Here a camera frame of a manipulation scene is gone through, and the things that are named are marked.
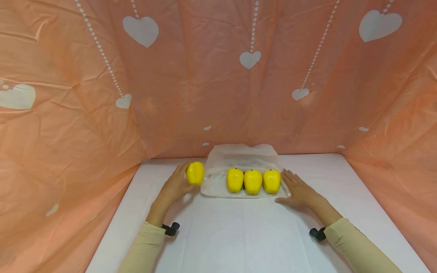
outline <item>person's right hand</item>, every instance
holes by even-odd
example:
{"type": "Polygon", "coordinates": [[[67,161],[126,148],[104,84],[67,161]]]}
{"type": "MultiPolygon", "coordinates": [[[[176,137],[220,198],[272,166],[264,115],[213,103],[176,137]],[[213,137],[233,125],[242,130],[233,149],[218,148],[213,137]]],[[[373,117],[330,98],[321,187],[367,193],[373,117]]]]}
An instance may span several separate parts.
{"type": "Polygon", "coordinates": [[[313,188],[308,186],[297,174],[290,170],[283,169],[281,177],[291,192],[291,197],[276,198],[275,202],[292,208],[312,208],[323,201],[323,197],[313,188]]]}

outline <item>white plastic bag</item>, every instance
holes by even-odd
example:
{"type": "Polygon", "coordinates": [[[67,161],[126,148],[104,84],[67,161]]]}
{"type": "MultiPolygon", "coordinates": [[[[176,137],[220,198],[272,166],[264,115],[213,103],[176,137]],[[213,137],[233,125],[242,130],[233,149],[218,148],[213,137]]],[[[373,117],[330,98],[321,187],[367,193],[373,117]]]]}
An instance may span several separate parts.
{"type": "Polygon", "coordinates": [[[216,145],[209,153],[205,167],[205,180],[201,186],[201,193],[213,197],[224,198],[270,198],[289,196],[289,191],[281,179],[281,187],[276,194],[268,194],[261,187],[257,195],[247,194],[241,190],[239,193],[230,193],[226,186],[226,175],[230,168],[238,168],[243,172],[250,169],[264,173],[283,168],[279,162],[279,156],[271,145],[259,144],[249,147],[244,144],[216,145]]]}

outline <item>white heart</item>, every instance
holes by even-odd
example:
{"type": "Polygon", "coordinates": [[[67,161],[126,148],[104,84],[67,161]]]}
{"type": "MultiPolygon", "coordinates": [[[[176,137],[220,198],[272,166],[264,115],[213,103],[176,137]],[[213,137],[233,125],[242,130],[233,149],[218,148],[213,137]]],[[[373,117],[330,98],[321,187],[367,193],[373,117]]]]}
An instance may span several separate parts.
{"type": "Polygon", "coordinates": [[[300,100],[300,99],[302,99],[303,97],[305,97],[308,94],[309,94],[309,89],[308,88],[304,88],[304,89],[296,89],[296,90],[294,90],[293,94],[291,94],[291,96],[295,100],[300,100]]]}
{"type": "Polygon", "coordinates": [[[243,52],[240,55],[240,63],[247,69],[251,69],[261,59],[261,52],[243,52]]]}
{"type": "Polygon", "coordinates": [[[0,91],[0,106],[10,109],[31,109],[35,102],[35,89],[25,83],[20,83],[12,89],[0,91]]]}
{"type": "Polygon", "coordinates": [[[115,105],[118,108],[128,109],[129,106],[131,106],[131,99],[131,94],[126,94],[123,96],[123,98],[119,98],[118,100],[116,100],[115,105]]]}
{"type": "Polygon", "coordinates": [[[46,216],[50,216],[50,215],[52,215],[53,213],[55,213],[55,212],[58,210],[58,208],[59,208],[59,204],[54,205],[54,206],[52,207],[52,209],[49,210],[45,215],[46,215],[46,216]]]}
{"type": "Polygon", "coordinates": [[[371,10],[361,20],[359,32],[364,42],[376,40],[395,32],[402,24],[397,13],[380,14],[371,10]]]}
{"type": "Polygon", "coordinates": [[[140,20],[126,16],[123,19],[123,28],[129,36],[147,48],[153,44],[159,33],[158,25],[150,17],[143,17],[140,20]]]}

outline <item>orange fabric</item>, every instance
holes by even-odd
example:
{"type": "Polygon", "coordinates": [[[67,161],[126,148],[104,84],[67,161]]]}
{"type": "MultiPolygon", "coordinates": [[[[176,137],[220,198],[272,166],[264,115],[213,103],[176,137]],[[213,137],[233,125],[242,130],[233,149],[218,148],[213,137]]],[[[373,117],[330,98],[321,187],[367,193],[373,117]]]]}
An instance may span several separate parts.
{"type": "Polygon", "coordinates": [[[436,10],[0,1],[0,271],[83,272],[146,158],[268,143],[344,154],[437,272],[436,10]]]}

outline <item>table surface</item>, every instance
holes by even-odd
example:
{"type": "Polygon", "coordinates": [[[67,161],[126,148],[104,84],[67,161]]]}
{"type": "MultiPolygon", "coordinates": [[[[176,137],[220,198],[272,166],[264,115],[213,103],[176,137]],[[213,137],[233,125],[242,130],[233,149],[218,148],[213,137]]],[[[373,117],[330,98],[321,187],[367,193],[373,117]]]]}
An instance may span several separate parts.
{"type": "MultiPolygon", "coordinates": [[[[280,156],[376,244],[403,272],[429,272],[360,178],[339,154],[280,156]]],[[[117,272],[159,193],[184,159],[143,162],[115,213],[87,273],[117,272]]],[[[308,211],[293,211],[272,200],[186,196],[165,223],[180,224],[167,237],[156,273],[352,272],[324,241],[308,232],[321,224],[308,211]]]]}

